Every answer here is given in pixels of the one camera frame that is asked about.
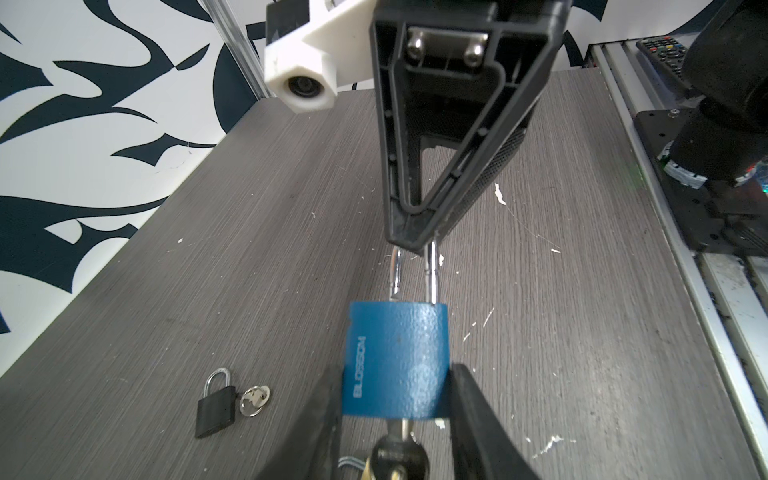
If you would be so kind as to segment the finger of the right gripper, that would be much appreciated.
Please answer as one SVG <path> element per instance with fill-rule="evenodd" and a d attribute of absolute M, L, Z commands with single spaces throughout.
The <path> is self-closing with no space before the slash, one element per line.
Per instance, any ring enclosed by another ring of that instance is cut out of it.
<path fill-rule="evenodd" d="M 370 25 L 386 240 L 446 237 L 522 144 L 568 1 L 380 1 Z"/>

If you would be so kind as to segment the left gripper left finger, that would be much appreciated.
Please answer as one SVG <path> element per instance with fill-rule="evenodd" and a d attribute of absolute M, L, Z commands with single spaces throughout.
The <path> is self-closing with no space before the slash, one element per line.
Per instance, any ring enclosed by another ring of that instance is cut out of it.
<path fill-rule="evenodd" d="M 330 366 L 256 479 L 337 479 L 343 368 Z"/>

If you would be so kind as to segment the blue padlock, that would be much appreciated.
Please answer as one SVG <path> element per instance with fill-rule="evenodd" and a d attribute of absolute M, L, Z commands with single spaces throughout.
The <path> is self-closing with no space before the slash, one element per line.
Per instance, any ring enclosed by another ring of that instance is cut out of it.
<path fill-rule="evenodd" d="M 360 465 L 365 479 L 428 478 L 430 462 L 413 425 L 450 415 L 448 316 L 438 300 L 436 241 L 426 245 L 424 260 L 425 301 L 401 300 L 402 251 L 395 248 L 388 300 L 349 306 L 342 412 L 381 419 L 387 428 Z"/>

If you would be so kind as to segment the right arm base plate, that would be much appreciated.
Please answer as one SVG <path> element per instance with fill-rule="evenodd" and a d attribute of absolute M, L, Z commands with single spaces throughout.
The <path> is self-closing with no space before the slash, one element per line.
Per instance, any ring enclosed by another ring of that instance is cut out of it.
<path fill-rule="evenodd" d="M 691 109 L 674 117 L 668 110 L 648 110 L 633 120 L 685 243 L 696 252 L 765 257 L 767 195 L 758 180 L 738 187 L 708 181 L 692 188 L 665 171 L 668 150 L 692 114 Z"/>

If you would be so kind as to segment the brass padlock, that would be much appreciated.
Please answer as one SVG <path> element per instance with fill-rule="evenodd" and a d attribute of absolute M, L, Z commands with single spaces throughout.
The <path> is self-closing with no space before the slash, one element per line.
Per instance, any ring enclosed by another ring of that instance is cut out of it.
<path fill-rule="evenodd" d="M 339 468 L 350 467 L 360 474 L 361 480 L 372 480 L 370 462 L 354 456 L 343 456 L 338 460 Z"/>

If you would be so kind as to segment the black remote control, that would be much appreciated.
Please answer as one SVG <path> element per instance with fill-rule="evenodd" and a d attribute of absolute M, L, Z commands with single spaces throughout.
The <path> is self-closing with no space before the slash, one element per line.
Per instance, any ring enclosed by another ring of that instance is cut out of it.
<path fill-rule="evenodd" d="M 636 47 L 661 77 L 680 88 L 691 87 L 682 72 L 688 48 L 676 38 L 667 35 L 639 39 Z"/>

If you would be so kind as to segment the small black padlock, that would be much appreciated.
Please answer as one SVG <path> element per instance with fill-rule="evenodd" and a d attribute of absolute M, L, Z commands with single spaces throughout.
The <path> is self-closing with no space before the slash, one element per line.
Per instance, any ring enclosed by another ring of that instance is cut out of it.
<path fill-rule="evenodd" d="M 213 380 L 221 375 L 224 386 L 213 392 Z M 235 422 L 236 387 L 231 383 L 231 371 L 221 367 L 207 378 L 203 397 L 197 403 L 195 434 L 196 439 L 203 439 L 228 428 Z"/>

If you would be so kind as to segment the black padlock key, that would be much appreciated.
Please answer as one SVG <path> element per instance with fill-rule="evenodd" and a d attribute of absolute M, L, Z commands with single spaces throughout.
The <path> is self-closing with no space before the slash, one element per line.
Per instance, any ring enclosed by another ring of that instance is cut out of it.
<path fill-rule="evenodd" d="M 239 411 L 244 417 L 257 416 L 271 398 L 271 389 L 266 385 L 252 386 L 239 399 Z"/>

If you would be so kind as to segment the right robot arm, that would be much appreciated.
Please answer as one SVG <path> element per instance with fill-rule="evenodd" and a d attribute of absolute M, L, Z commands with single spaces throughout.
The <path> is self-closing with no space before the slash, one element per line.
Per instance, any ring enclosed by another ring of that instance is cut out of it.
<path fill-rule="evenodd" d="M 568 1 L 380 1 L 370 33 L 385 237 L 420 253 L 447 236 L 522 145 L 558 50 Z M 701 95 L 678 133 L 661 112 L 637 125 L 660 146 L 660 181 L 699 251 L 767 251 L 767 5 L 727 1 L 690 46 L 650 38 Z"/>

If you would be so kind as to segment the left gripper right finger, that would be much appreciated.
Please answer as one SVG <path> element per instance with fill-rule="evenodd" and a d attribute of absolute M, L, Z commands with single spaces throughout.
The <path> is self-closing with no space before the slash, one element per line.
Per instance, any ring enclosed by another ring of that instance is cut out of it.
<path fill-rule="evenodd" d="M 539 479 L 463 364 L 451 365 L 449 400 L 456 479 Z"/>

